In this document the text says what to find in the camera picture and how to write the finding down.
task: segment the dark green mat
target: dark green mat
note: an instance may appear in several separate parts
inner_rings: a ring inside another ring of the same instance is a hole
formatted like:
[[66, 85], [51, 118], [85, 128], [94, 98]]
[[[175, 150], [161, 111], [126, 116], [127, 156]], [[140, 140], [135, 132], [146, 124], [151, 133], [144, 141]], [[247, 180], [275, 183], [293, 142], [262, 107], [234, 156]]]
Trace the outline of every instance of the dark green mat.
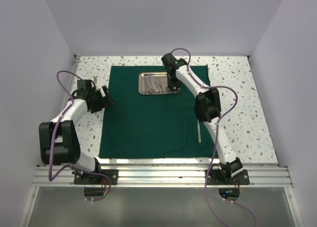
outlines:
[[[206, 84], [207, 66], [192, 66]], [[210, 157], [213, 141], [201, 123], [198, 143], [195, 97], [185, 87], [179, 94], [141, 95], [139, 74], [165, 71], [163, 66], [112, 66], [109, 91], [115, 105], [105, 109], [100, 158], [145, 159]]]

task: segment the wall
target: wall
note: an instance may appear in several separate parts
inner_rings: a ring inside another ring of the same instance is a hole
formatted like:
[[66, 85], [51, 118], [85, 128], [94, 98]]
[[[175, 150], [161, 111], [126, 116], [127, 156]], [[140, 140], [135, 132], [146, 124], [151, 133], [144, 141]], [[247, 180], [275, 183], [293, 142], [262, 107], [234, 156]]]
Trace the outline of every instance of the wall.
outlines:
[[64, 98], [55, 74], [73, 57], [45, 0], [0, 0], [0, 22], [0, 225], [15, 227], [40, 157], [38, 125]]
[[283, 0], [251, 56], [251, 69], [281, 165], [307, 227], [317, 223], [317, 0]]
[[46, 0], [73, 54], [250, 55], [282, 0]]

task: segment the table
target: table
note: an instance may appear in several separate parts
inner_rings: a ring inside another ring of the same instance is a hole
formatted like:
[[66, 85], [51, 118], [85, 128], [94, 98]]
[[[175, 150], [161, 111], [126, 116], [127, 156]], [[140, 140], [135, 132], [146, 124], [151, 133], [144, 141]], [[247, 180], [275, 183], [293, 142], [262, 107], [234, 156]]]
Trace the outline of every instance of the table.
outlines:
[[[162, 66], [161, 56], [82, 56], [76, 74], [83, 79], [92, 79], [101, 87], [109, 83], [111, 66]], [[193, 56], [191, 65], [208, 65], [212, 86], [226, 85], [235, 89], [239, 100], [236, 108], [220, 122], [241, 162], [244, 164], [274, 164], [277, 158], [269, 135], [252, 71], [245, 56]], [[74, 78], [72, 91], [76, 89]], [[222, 112], [234, 102], [234, 95], [219, 89]], [[104, 111], [86, 113], [76, 127], [81, 150], [96, 157], [99, 154]], [[208, 163], [209, 158], [119, 160], [100, 159], [103, 164], [177, 164]]]

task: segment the terrazzo tabletop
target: terrazzo tabletop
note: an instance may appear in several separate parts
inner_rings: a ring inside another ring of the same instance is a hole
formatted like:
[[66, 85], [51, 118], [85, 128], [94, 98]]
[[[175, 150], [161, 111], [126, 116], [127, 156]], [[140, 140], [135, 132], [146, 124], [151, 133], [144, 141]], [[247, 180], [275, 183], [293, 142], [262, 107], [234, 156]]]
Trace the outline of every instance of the terrazzo tabletop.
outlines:
[[[109, 84], [112, 66], [162, 66], [161, 56], [82, 56], [76, 74], [83, 79], [92, 79], [101, 88]], [[253, 80], [247, 57], [244, 56], [192, 56], [191, 65], [208, 65], [211, 86], [226, 85], [238, 93], [236, 108], [225, 116], [220, 125], [224, 128], [232, 148], [242, 163], [277, 164], [277, 158], [268, 132], [258, 92]], [[76, 89], [74, 78], [72, 91]], [[233, 102], [234, 95], [226, 89], [219, 89], [221, 108], [224, 113]], [[86, 113], [77, 124], [76, 131], [81, 150], [91, 157], [97, 157], [102, 136], [104, 111]], [[153, 163], [164, 163], [164, 159]], [[193, 157], [194, 163], [209, 162], [207, 158]], [[116, 159], [103, 160], [117, 162]], [[123, 163], [142, 163], [140, 160], [125, 160]]]

